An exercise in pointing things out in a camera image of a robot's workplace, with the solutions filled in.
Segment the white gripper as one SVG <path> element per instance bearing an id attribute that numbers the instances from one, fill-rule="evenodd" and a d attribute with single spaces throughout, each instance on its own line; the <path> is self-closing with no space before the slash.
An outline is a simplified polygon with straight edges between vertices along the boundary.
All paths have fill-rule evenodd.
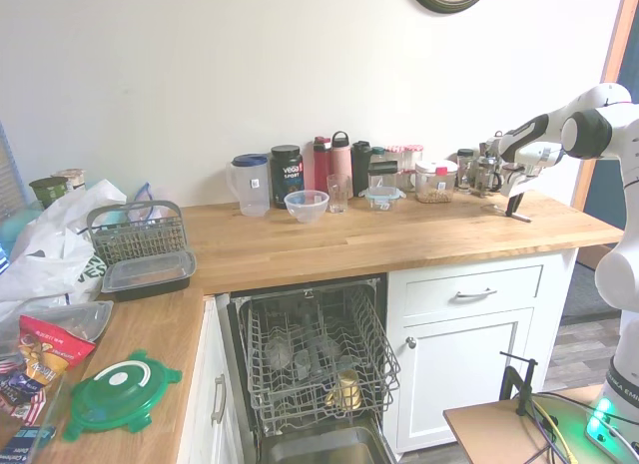
<path id="1" fill-rule="evenodd" d="M 500 193 L 509 198 L 505 215 L 513 217 L 523 201 L 524 193 L 533 189 L 541 175 L 541 171 L 528 173 L 526 170 L 503 170 Z"/>

